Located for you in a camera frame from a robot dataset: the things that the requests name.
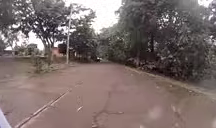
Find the tree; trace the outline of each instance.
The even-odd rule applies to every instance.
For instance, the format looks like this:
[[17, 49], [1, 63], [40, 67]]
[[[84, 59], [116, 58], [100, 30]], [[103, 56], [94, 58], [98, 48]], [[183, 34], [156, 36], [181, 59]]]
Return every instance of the tree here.
[[73, 20], [73, 26], [70, 35], [70, 47], [84, 57], [96, 54], [96, 34], [91, 28], [91, 23], [95, 18], [95, 12], [87, 9], [88, 14]]
[[115, 61], [131, 60], [137, 67], [184, 80], [204, 76], [214, 44], [210, 11], [197, 0], [123, 0], [118, 14], [118, 32], [102, 40]]

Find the green foliage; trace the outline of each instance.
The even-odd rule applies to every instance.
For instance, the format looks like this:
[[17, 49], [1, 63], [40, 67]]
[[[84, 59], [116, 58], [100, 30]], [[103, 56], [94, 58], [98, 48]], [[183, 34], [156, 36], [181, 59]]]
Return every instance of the green foliage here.
[[183, 80], [216, 71], [216, 1], [205, 8], [196, 0], [124, 0], [118, 14], [100, 34], [110, 60]]

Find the asphalt road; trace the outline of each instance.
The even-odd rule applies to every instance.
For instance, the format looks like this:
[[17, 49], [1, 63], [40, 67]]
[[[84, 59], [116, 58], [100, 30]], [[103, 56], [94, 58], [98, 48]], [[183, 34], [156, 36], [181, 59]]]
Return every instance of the asphalt road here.
[[216, 128], [216, 101], [116, 64], [0, 83], [13, 127]]

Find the road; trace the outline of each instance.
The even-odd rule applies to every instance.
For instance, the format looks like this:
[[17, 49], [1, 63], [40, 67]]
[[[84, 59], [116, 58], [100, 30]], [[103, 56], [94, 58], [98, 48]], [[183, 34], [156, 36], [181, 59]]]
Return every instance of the road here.
[[13, 127], [216, 128], [216, 101], [117, 64], [0, 83]]

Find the wet pavement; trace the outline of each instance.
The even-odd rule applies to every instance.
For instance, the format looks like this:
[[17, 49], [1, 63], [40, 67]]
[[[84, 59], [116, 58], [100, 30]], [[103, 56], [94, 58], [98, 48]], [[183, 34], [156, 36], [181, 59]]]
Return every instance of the wet pavement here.
[[1, 83], [0, 104], [13, 127], [216, 128], [216, 100], [115, 64]]

